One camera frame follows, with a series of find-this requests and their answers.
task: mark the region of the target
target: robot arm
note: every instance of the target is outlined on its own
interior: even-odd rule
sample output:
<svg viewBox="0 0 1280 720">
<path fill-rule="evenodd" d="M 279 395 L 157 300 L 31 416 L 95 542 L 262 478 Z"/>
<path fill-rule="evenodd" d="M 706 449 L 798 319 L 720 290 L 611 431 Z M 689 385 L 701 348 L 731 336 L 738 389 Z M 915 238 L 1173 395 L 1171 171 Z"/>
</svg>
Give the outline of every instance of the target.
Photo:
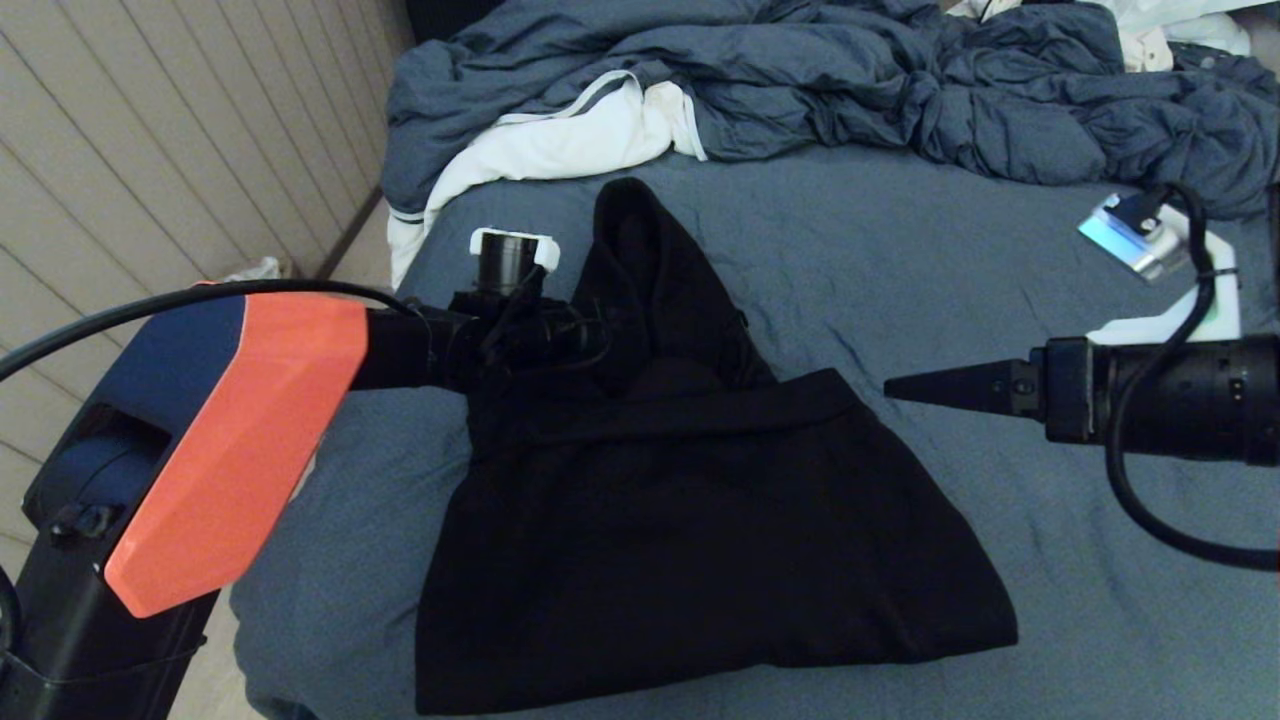
<svg viewBox="0 0 1280 720">
<path fill-rule="evenodd" d="M 1190 217 L 1165 205 L 1171 192 Z M 1280 338 L 1240 337 L 1234 251 L 1207 232 L 1198 197 L 1181 186 L 1111 197 L 1080 232 L 1148 281 L 1190 256 L 1197 290 L 1156 318 L 1052 338 L 1025 361 L 895 378 L 884 393 L 1029 418 L 1052 442 L 1102 445 L 1116 500 L 1143 529 L 1203 560 L 1276 571 L 1275 551 L 1221 546 L 1161 521 L 1134 495 L 1124 465 L 1126 450 L 1280 465 Z"/>
<path fill-rule="evenodd" d="M 483 231 L 474 252 L 476 290 L 448 310 L 262 293 L 143 325 L 26 493 L 40 534 L 17 592 L 0 588 L 17 597 L 0 606 L 0 717 L 166 717 L 219 588 L 266 542 L 348 391 L 468 392 L 603 355 L 602 323 L 541 297 L 550 238 Z"/>
</svg>

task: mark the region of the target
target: black cable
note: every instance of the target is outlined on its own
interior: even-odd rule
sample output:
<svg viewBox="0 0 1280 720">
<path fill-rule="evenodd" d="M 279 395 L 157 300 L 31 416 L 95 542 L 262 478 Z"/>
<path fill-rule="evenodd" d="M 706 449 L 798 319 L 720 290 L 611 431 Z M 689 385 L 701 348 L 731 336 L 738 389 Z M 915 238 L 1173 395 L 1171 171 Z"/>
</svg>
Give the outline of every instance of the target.
<svg viewBox="0 0 1280 720">
<path fill-rule="evenodd" d="M 113 307 L 111 310 L 90 315 L 67 325 L 65 328 L 54 331 L 37 341 L 14 350 L 0 360 L 0 382 L 4 382 L 18 370 L 22 370 L 27 365 L 58 352 L 68 345 L 79 342 L 90 336 L 111 329 L 116 325 L 123 325 L 124 323 L 131 323 L 157 313 L 164 313 L 165 310 L 174 310 L 186 305 L 205 302 L 207 300 L 237 297 L 242 295 L 261 295 L 268 292 L 334 292 L 340 295 L 353 295 L 357 297 L 376 300 L 398 313 L 403 313 L 413 318 L 420 316 L 416 310 L 401 302 L 396 297 L 387 295 L 385 292 L 337 281 L 244 281 L 221 284 L 204 284 L 187 290 L 179 290 L 177 292 L 157 295 L 155 297 L 147 297 L 146 300 L 138 300 L 137 302 L 129 302 L 128 305 L 120 305 L 119 307 Z"/>
<path fill-rule="evenodd" d="M 1231 568 L 1274 573 L 1280 570 L 1280 552 L 1231 547 L 1228 544 L 1204 541 L 1188 536 L 1172 525 L 1169 525 L 1160 518 L 1156 518 L 1156 515 L 1147 510 L 1147 506 L 1138 500 L 1138 496 L 1133 492 L 1133 486 L 1129 484 L 1129 475 L 1125 471 L 1124 421 L 1125 414 L 1129 410 L 1129 404 L 1133 401 L 1138 388 L 1162 372 L 1174 354 L 1187 343 L 1187 338 L 1196 332 L 1196 328 L 1198 328 L 1204 320 L 1204 316 L 1208 315 L 1216 296 L 1215 283 L 1217 273 L 1213 272 L 1213 260 L 1210 258 L 1208 250 L 1204 247 L 1207 223 L 1204 218 L 1204 206 L 1201 202 L 1199 195 L 1181 183 L 1167 183 L 1165 187 L 1167 188 L 1166 197 L 1167 192 L 1176 192 L 1181 196 L 1183 202 L 1187 205 L 1187 217 L 1190 229 L 1190 255 L 1192 263 L 1196 265 L 1198 292 L 1196 293 L 1196 305 L 1192 307 L 1190 315 L 1188 315 L 1183 324 L 1174 331 L 1174 334 L 1171 334 L 1169 340 L 1166 340 L 1142 363 L 1142 365 L 1134 372 L 1133 377 L 1129 378 L 1129 382 L 1125 383 L 1124 388 L 1120 391 L 1119 398 L 1112 406 L 1111 416 L 1106 428 L 1107 479 L 1111 483 L 1111 491 L 1120 502 L 1120 507 L 1129 514 L 1129 518 L 1132 518 L 1134 523 L 1151 533 L 1160 542 L 1210 562 L 1217 562 Z"/>
</svg>

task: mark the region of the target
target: black cylinder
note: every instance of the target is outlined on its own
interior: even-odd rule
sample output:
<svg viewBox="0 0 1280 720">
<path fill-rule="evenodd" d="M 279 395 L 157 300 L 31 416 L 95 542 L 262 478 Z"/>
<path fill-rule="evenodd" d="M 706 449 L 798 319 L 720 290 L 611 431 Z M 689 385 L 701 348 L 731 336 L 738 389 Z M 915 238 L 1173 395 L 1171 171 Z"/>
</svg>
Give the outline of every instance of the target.
<svg viewBox="0 0 1280 720">
<path fill-rule="evenodd" d="M 511 296 L 534 269 L 538 241 L 500 233 L 484 233 L 480 245 L 480 274 L 476 290 Z"/>
<path fill-rule="evenodd" d="M 1094 428 L 1156 346 L 1094 350 Z M 1125 451 L 1188 460 L 1280 464 L 1280 338 L 1252 336 L 1180 348 L 1125 413 Z"/>
</svg>

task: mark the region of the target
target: wooden wall panel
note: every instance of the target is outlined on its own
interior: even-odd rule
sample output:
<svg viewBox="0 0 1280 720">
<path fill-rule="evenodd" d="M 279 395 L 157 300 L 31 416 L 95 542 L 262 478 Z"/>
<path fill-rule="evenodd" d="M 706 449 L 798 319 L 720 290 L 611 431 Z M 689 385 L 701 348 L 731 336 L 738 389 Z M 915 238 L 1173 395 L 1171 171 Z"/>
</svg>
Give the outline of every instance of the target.
<svg viewBox="0 0 1280 720">
<path fill-rule="evenodd" d="M 362 113 L 356 96 L 352 95 L 347 85 L 347 77 L 338 63 L 338 56 L 325 32 L 320 14 L 315 12 L 312 0 L 276 0 L 283 3 L 306 47 L 307 58 L 320 73 L 320 83 L 324 86 L 329 102 L 333 104 L 338 122 L 342 123 L 347 138 L 356 150 L 356 156 L 361 159 L 361 168 L 369 182 L 376 182 L 380 161 L 371 161 L 380 158 L 381 150 L 371 140 L 366 113 Z"/>
<path fill-rule="evenodd" d="M 102 0 L 69 0 L 63 8 L 156 142 L 232 240 L 251 258 L 287 255 L 262 209 L 219 154 L 201 119 L 178 91 L 177 81 L 165 73 L 124 8 Z"/>
<path fill-rule="evenodd" d="M 266 97 L 262 83 L 244 56 L 243 47 L 232 32 L 227 17 L 218 8 L 218 3 L 209 0 L 175 0 L 175 5 L 232 104 L 244 119 L 244 127 L 262 150 L 289 199 L 302 213 L 302 220 L 311 229 L 311 237 L 323 249 L 321 238 L 342 233 L 338 215 L 320 193 L 315 176 L 302 161 L 297 146 L 280 122 L 280 115 Z"/>
<path fill-rule="evenodd" d="M 298 32 L 297 23 L 293 22 L 287 3 L 288 0 L 229 0 L 228 8 L 252 5 L 257 12 L 262 27 L 271 36 L 271 41 L 280 54 L 280 60 L 284 61 L 307 115 L 315 122 L 325 147 L 333 154 L 334 164 L 338 165 L 343 182 L 356 195 L 356 188 L 376 182 L 376 168 L 381 165 L 381 159 L 356 151 L 356 145 L 342 120 L 338 119 L 338 109 L 329 99 L 324 81 L 320 79 L 320 70 L 311 61 L 306 42 L 302 40 L 302 33 Z"/>
<path fill-rule="evenodd" d="M 32 1 L 0 28 L 76 127 L 160 225 L 165 251 L 204 275 L 247 256 L 196 197 L 58 5 Z"/>
</svg>

